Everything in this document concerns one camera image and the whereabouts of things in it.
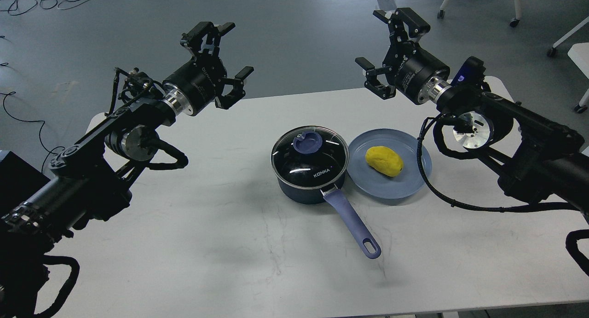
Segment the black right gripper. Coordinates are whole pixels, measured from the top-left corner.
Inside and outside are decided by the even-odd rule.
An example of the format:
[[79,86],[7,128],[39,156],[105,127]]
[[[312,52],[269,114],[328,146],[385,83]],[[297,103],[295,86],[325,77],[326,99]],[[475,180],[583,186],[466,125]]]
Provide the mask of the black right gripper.
[[[424,104],[428,98],[420,91],[431,77],[448,79],[450,75],[448,65],[419,45],[420,39],[431,30],[430,24],[409,7],[389,12],[374,10],[373,15],[389,30],[389,66],[376,68],[364,57],[355,58],[364,71],[364,87],[383,100],[394,98],[399,90],[413,104]],[[384,74],[389,74],[389,85],[377,78]]]

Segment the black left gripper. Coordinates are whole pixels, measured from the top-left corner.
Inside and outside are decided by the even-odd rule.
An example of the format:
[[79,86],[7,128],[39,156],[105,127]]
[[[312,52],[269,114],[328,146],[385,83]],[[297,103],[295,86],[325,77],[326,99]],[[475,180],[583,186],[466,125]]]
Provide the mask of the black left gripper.
[[[233,78],[219,58],[221,38],[236,27],[234,22],[215,25],[212,22],[199,22],[188,33],[183,33],[180,45],[191,54],[191,60],[183,64],[163,81],[166,91],[179,90],[190,103],[184,110],[189,116],[196,116],[214,100],[219,109],[229,109],[244,98],[245,79],[254,71],[245,66]],[[223,94],[225,87],[231,87]]]

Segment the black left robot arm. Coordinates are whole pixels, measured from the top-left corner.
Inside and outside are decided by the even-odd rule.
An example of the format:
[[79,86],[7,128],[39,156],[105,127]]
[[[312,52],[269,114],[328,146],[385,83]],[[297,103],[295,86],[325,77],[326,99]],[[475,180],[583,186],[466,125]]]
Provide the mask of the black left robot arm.
[[200,22],[180,44],[190,60],[162,82],[134,68],[115,69],[105,119],[50,161],[53,179],[21,159],[1,154],[1,316],[51,318],[80,273],[72,257],[50,255],[90,220],[107,221],[130,205],[131,186],[146,170],[189,164],[185,153],[160,138],[181,113],[196,116],[208,104],[229,109],[244,98],[244,67],[228,77],[221,38],[235,24]]

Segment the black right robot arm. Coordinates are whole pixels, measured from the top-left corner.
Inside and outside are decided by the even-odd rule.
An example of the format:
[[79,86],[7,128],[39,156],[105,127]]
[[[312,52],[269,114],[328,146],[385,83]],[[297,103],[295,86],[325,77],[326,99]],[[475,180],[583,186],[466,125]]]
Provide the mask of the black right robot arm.
[[[363,57],[355,62],[364,71],[364,87],[379,98],[389,100],[400,93],[414,105],[435,105],[436,115],[425,117],[416,138],[418,173],[435,196],[469,211],[569,210],[588,219],[588,157],[581,152],[581,134],[494,93],[479,58],[467,58],[448,81],[449,66],[419,43],[431,26],[412,8],[373,14],[387,25],[389,49],[380,66]],[[421,161],[429,132],[442,155],[486,165],[498,176],[503,194],[521,205],[484,207],[442,194]]]

